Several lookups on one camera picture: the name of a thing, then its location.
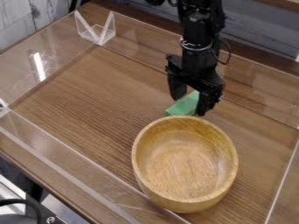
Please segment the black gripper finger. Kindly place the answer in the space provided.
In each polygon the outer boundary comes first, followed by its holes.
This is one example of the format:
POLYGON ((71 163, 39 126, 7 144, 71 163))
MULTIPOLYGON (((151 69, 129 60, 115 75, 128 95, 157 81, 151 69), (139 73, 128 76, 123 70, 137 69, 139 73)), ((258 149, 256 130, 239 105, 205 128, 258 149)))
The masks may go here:
POLYGON ((199 101, 196 105, 196 114, 204 116, 205 113, 213 109, 215 104, 219 102, 219 97, 215 93, 208 93, 205 91, 199 93, 199 101))
POLYGON ((171 97, 175 101, 177 101, 187 94, 187 84, 184 82, 184 78, 173 73, 168 73, 168 87, 171 97))

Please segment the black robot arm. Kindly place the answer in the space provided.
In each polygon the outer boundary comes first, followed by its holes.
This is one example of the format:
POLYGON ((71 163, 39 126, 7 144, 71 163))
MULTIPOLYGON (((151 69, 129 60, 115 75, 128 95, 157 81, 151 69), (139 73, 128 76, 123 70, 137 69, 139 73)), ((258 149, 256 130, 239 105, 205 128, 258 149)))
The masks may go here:
POLYGON ((187 87, 199 91, 195 114, 204 116, 220 102, 224 80, 216 71, 223 63, 220 31, 225 24, 221 0, 145 0, 152 6, 164 2, 177 9, 181 26, 181 54, 168 54, 165 66, 171 97, 179 100, 187 87))

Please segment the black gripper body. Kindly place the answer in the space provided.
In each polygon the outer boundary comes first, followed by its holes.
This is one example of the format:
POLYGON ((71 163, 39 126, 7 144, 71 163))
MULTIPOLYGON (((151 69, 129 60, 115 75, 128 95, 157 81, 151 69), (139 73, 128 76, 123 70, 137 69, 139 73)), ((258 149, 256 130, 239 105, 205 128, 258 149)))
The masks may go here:
POLYGON ((168 54, 167 78, 168 74, 175 74, 184 78, 187 87, 199 92, 215 93, 219 97, 223 94, 224 80, 216 72, 220 61, 220 42, 212 41, 207 46, 200 47, 187 41, 181 41, 181 55, 168 54))

